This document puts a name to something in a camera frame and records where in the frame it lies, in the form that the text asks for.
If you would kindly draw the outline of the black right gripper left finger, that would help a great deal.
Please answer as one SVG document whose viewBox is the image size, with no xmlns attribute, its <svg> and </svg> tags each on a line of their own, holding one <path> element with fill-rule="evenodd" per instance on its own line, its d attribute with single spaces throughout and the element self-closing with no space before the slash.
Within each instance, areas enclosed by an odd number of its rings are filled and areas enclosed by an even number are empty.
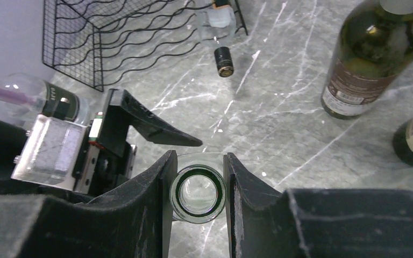
<svg viewBox="0 0 413 258">
<path fill-rule="evenodd" d="M 167 257 L 177 154 L 88 203 L 0 195 L 0 257 Z"/>
</svg>

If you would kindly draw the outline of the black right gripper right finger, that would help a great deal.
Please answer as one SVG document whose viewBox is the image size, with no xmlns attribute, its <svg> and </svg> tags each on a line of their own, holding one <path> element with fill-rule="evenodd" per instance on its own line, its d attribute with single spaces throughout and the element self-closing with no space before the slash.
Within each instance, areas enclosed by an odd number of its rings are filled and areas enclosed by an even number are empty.
<svg viewBox="0 0 413 258">
<path fill-rule="evenodd" d="M 231 257 L 413 257 L 413 191 L 279 192 L 223 157 Z"/>
</svg>

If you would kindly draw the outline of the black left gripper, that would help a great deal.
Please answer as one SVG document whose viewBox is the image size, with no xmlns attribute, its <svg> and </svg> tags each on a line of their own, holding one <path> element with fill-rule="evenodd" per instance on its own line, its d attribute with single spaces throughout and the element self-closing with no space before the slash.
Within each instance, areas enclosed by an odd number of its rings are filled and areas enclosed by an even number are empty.
<svg viewBox="0 0 413 258">
<path fill-rule="evenodd" d="M 143 106 L 125 89 L 107 93 L 97 146 L 92 126 L 40 115 L 32 130 L 0 121 L 0 195 L 46 194 L 86 203 L 129 180 L 137 153 L 128 144 L 133 127 L 154 144 L 199 147 L 202 140 L 182 132 Z"/>
</svg>

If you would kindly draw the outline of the clear glass bottle mouth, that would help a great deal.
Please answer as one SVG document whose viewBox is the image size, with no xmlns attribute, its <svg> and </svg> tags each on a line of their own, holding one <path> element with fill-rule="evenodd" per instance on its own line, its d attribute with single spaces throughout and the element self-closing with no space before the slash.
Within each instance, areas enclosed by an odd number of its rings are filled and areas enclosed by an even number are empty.
<svg viewBox="0 0 413 258">
<path fill-rule="evenodd" d="M 169 191 L 174 221 L 206 224 L 225 217 L 223 168 L 222 153 L 190 153 L 177 157 L 177 175 Z"/>
</svg>

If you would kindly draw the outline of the green wine bottle silver neck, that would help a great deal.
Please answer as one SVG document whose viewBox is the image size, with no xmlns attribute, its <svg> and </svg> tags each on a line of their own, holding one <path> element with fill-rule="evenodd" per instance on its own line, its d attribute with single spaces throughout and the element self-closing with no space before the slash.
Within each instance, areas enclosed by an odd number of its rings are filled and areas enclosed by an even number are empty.
<svg viewBox="0 0 413 258">
<path fill-rule="evenodd" d="M 321 94 L 326 113 L 366 113 L 413 63 L 413 1 L 362 1 L 344 20 Z"/>
</svg>

